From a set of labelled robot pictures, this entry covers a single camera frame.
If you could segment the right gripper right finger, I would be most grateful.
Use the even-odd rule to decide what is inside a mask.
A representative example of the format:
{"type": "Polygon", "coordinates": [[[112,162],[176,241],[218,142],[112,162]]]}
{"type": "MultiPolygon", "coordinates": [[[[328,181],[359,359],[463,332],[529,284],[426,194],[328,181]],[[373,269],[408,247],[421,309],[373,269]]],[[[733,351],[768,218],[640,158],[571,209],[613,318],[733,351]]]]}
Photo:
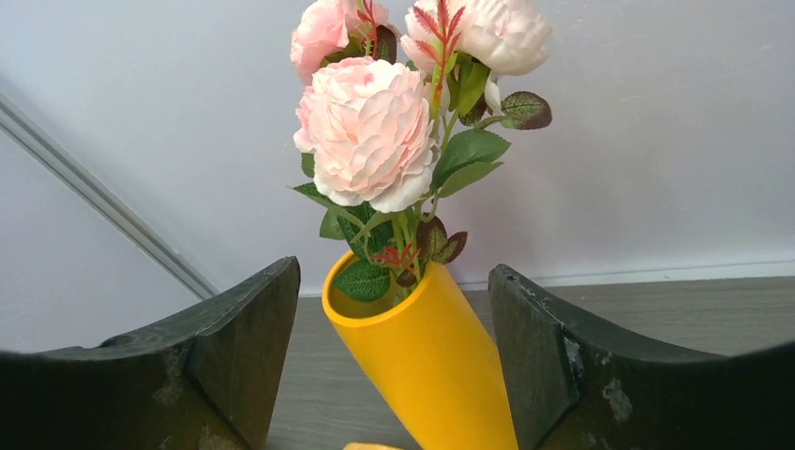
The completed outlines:
{"type": "Polygon", "coordinates": [[[488,279],[522,449],[790,449],[794,346],[737,356],[645,337],[508,265],[488,279]]]}

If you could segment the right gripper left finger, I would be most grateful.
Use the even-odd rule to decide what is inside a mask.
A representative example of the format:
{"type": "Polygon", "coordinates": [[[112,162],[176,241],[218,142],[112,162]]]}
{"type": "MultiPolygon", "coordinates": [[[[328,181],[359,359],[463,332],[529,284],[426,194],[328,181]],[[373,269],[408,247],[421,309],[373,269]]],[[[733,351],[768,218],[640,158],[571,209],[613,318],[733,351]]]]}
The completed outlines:
{"type": "Polygon", "coordinates": [[[285,257],[94,348],[2,352],[2,447],[263,449],[300,282],[285,257]]]}

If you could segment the orange yellow wrapping paper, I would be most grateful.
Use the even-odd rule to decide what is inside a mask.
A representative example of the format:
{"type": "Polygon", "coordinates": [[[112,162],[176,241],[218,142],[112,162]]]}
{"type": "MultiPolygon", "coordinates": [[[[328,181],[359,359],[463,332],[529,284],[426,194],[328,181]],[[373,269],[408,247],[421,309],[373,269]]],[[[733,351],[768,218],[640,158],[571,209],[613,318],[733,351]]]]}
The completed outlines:
{"type": "Polygon", "coordinates": [[[380,444],[380,443],[373,443],[373,442],[350,442],[346,444],[342,450],[402,450],[401,448],[380,444]]]}

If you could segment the pink flower stem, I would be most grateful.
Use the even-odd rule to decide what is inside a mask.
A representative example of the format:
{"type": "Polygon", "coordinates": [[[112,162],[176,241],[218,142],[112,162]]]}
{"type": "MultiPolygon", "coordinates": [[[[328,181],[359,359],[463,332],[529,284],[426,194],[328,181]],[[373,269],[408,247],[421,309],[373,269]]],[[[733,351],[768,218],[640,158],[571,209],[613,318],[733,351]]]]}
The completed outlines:
{"type": "Polygon", "coordinates": [[[413,1],[399,45],[429,82],[431,116],[451,122],[475,114],[504,116],[499,81],[528,75],[549,58],[552,27],[534,1],[413,1]]]}
{"type": "Polygon", "coordinates": [[[405,32],[375,1],[315,1],[291,36],[304,85],[293,135],[321,205],[320,236],[345,242],[352,261],[332,285],[361,303],[397,305],[422,276],[415,225],[436,163],[439,73],[456,46],[442,2],[415,3],[405,32]]]}

